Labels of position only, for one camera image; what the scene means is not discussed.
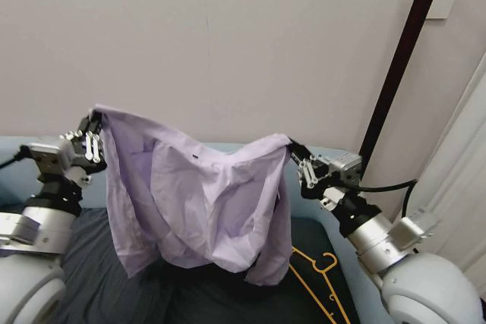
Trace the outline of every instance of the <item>purple dress shirt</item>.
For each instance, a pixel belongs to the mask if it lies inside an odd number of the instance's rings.
[[[184,268],[247,270],[246,281],[256,285],[280,282],[292,254],[286,135],[223,153],[155,121],[96,110],[103,114],[109,224],[129,277],[162,255]]]

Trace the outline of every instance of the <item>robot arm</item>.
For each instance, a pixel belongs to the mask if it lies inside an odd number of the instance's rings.
[[[0,259],[0,323],[46,322],[64,297],[60,267],[80,215],[81,191],[90,175],[106,168],[99,131],[101,114],[85,117],[75,133],[21,147],[14,160],[33,159],[41,191],[21,214],[0,213],[0,249],[13,254]]]
[[[387,188],[360,187],[360,156],[344,153],[326,159],[295,141],[289,151],[298,165],[301,195],[319,200],[338,219],[341,235],[356,249],[361,267],[380,290],[396,323],[484,322],[479,296],[456,266],[433,254],[414,254],[415,247],[432,235],[435,217],[420,209],[392,224],[359,193],[413,187],[415,181]]]

